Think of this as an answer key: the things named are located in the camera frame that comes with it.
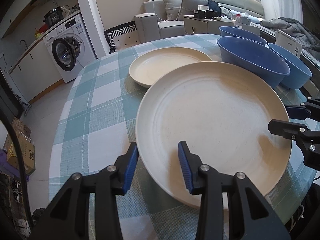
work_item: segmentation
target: plaid tablecloth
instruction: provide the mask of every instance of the plaid tablecloth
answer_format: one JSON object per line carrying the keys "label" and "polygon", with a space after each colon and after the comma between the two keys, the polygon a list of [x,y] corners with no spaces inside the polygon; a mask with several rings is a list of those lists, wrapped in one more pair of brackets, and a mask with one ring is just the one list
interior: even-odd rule
{"label": "plaid tablecloth", "polygon": [[[221,61],[220,48],[212,34],[173,37],[140,44],[95,60],[76,78],[63,108],[52,147],[49,199],[74,172],[97,173],[113,164],[135,141],[135,118],[146,89],[129,76],[129,66],[138,56],[163,47],[200,50]],[[306,98],[299,90],[276,88],[285,104],[300,104]],[[310,129],[319,123],[307,119]],[[286,223],[310,188],[316,171],[303,165],[303,156],[293,142],[287,169],[267,200]],[[90,237],[94,236],[94,195],[90,201]],[[139,159],[131,189],[117,196],[124,239],[195,239],[198,210],[183,205],[165,193]]]}

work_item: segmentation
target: blue gripper pad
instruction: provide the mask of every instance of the blue gripper pad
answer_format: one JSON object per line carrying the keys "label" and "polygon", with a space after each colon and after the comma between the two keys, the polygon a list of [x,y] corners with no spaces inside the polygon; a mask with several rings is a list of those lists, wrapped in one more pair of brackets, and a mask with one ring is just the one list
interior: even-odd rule
{"label": "blue gripper pad", "polygon": [[191,191],[194,189],[193,180],[192,180],[192,171],[188,163],[186,153],[184,152],[183,147],[181,145],[181,142],[178,143],[178,157],[180,161],[184,182],[186,184],[186,188],[191,193]]}
{"label": "blue gripper pad", "polygon": [[137,148],[137,145],[135,145],[132,150],[132,155],[129,159],[127,168],[124,172],[124,184],[123,184],[124,194],[126,194],[131,187],[134,171],[136,169],[137,162],[138,162],[138,157],[139,157],[138,148]]}

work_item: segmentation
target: water bottle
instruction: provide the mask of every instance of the water bottle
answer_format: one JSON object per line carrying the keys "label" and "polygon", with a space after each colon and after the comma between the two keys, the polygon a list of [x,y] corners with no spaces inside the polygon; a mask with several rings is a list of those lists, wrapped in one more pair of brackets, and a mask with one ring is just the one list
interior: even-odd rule
{"label": "water bottle", "polygon": [[242,20],[241,20],[240,14],[237,14],[237,16],[236,16],[235,27],[242,29]]}

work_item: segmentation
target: faucet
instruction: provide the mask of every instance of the faucet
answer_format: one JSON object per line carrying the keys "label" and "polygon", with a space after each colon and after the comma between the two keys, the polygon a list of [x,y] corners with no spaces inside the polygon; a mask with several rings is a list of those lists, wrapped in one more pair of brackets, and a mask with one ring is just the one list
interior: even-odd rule
{"label": "faucet", "polygon": [[21,40],[21,41],[19,42],[19,45],[21,45],[21,42],[22,42],[22,41],[24,41],[24,44],[26,45],[26,48],[25,48],[24,50],[27,50],[28,46],[27,46],[27,43],[26,43],[25,40]]}

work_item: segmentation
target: blue bowl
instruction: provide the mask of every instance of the blue bowl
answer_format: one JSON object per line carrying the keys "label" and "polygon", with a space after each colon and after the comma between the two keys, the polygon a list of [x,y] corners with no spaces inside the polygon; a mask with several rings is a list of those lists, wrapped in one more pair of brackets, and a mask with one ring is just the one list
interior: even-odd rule
{"label": "blue bowl", "polygon": [[239,28],[230,27],[230,26],[221,26],[219,27],[219,30],[222,37],[231,36],[231,37],[245,38],[251,41],[255,41],[261,45],[266,45],[268,43],[264,38]]}
{"label": "blue bowl", "polygon": [[291,89],[298,89],[312,77],[310,69],[297,56],[279,45],[273,43],[268,45],[272,51],[284,59],[290,68],[290,75],[285,77],[281,84]]}
{"label": "blue bowl", "polygon": [[217,40],[223,62],[251,71],[272,88],[289,76],[288,64],[271,49],[254,41],[237,37],[221,37]]}

